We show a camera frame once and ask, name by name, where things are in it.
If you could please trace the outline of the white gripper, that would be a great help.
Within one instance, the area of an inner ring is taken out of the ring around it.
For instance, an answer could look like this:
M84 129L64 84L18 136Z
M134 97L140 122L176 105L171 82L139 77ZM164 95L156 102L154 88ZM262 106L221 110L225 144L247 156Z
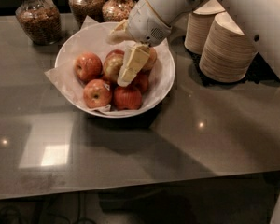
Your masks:
M122 20L109 32L106 41L111 45L129 40L130 36L135 42L141 42L125 49L123 66L117 80L121 87L130 85L147 63L149 46L158 46L171 30L147 0L139 0L131 10L128 20Z

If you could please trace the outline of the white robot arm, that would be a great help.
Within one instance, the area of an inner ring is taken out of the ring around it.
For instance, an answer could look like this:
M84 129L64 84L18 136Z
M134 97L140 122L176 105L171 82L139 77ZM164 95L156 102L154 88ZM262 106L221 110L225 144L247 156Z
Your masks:
M152 30L165 34L183 13L207 0L139 0L127 28L113 40L156 44ZM217 0L280 79L280 0ZM178 82L178 103L161 121L161 131L192 163L180 178L280 171L280 85L241 85L209 90Z

